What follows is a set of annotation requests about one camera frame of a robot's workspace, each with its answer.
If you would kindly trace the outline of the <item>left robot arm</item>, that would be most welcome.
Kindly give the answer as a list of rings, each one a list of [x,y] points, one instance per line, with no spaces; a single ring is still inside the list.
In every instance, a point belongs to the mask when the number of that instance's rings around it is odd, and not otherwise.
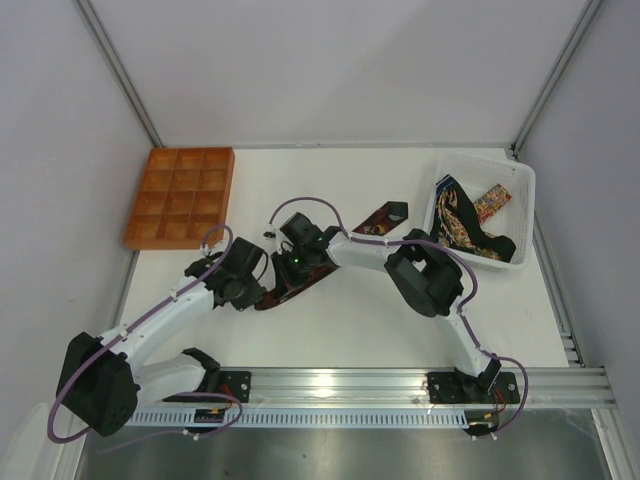
[[[155,306],[138,319],[98,336],[82,332],[67,347],[52,412],[65,407],[88,429],[106,437],[120,430],[136,409],[161,400],[205,397],[232,404],[220,364],[191,347],[170,360],[149,358],[168,340],[217,307],[243,311],[266,290],[255,269],[266,252],[238,237],[184,271]]]

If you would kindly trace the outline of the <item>dark red patterned tie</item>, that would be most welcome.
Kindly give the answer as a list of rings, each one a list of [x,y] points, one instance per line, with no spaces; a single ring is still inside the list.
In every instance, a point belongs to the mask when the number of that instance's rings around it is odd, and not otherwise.
[[[375,210],[366,220],[364,220],[361,224],[359,224],[354,232],[357,234],[364,234],[370,236],[383,236],[388,234],[392,230],[394,230],[397,226],[403,223],[408,219],[408,203],[407,202],[398,202],[398,201],[388,201],[383,206]],[[339,232],[338,226],[329,226],[326,230],[323,231],[325,233],[325,238],[329,241]],[[279,240],[279,249],[274,253],[279,253],[281,248],[281,242],[283,240]],[[314,284],[320,282],[324,278],[328,277],[336,270],[339,269],[335,263],[335,269],[331,272],[320,273],[318,276],[312,277],[307,283],[300,288],[295,294],[291,295],[287,298],[286,301],[282,303],[275,303],[272,297],[272,290],[268,291],[262,300],[255,305],[255,309],[258,311],[265,311],[274,309],[277,306],[287,302],[288,300],[294,298],[298,294],[303,291],[309,289]]]

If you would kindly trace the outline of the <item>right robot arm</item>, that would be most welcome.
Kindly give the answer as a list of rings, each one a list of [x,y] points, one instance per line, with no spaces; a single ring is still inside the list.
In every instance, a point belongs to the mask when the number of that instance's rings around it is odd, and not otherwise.
[[[385,273],[413,311],[436,320],[468,395],[491,391],[501,363],[483,351],[463,314],[462,270],[455,256],[434,244],[426,232],[413,229],[397,240],[354,234],[338,226],[322,231],[301,213],[278,232],[284,244],[271,255],[275,287],[262,301],[264,308],[285,303],[342,267]]]

